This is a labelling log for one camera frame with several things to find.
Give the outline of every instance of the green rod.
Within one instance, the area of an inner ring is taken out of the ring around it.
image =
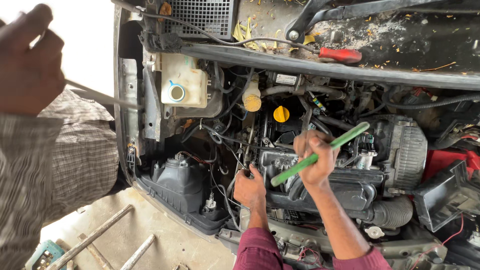
[[[332,149],[337,149],[340,146],[346,144],[353,138],[357,137],[360,135],[362,132],[366,131],[370,127],[370,124],[367,122],[361,122],[358,124],[356,127],[350,129],[349,131],[343,133],[340,137],[337,139],[333,140],[330,143],[330,146]],[[295,174],[299,173],[301,170],[307,168],[308,166],[314,164],[318,160],[318,155],[317,154],[311,154],[309,157],[306,159],[300,161],[297,163],[295,166],[291,167],[290,169],[280,173],[279,175],[275,176],[272,178],[270,181],[272,183],[272,186],[278,186],[285,182],[289,177],[294,176]]]

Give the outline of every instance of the yellow reservoir cap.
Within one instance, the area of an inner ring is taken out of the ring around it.
[[[273,112],[273,118],[275,118],[275,120],[280,123],[285,122],[286,120],[288,120],[289,117],[290,117],[290,112],[287,110],[287,108],[283,106],[279,106]]]
[[[262,100],[257,95],[249,95],[243,101],[243,105],[247,111],[258,111],[262,106]]]

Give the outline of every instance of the person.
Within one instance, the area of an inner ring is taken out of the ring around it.
[[[318,155],[318,161],[299,172],[299,176],[312,196],[328,233],[335,254],[333,267],[336,270],[390,270],[382,254],[362,237],[330,188],[328,175],[334,169],[339,152],[339,149],[332,150],[328,144],[333,139],[309,130],[302,132],[293,142],[299,161],[312,153]],[[250,208],[250,223],[240,239],[233,269],[291,270],[290,265],[283,263],[275,238],[268,229],[263,177],[254,166],[250,165],[250,170],[253,179],[247,177],[250,173],[241,170],[235,180],[233,196]]]
[[[42,226],[108,194],[118,177],[112,116],[65,88],[63,41],[37,5],[0,20],[0,265],[19,270]],[[30,43],[42,38],[33,46]]]

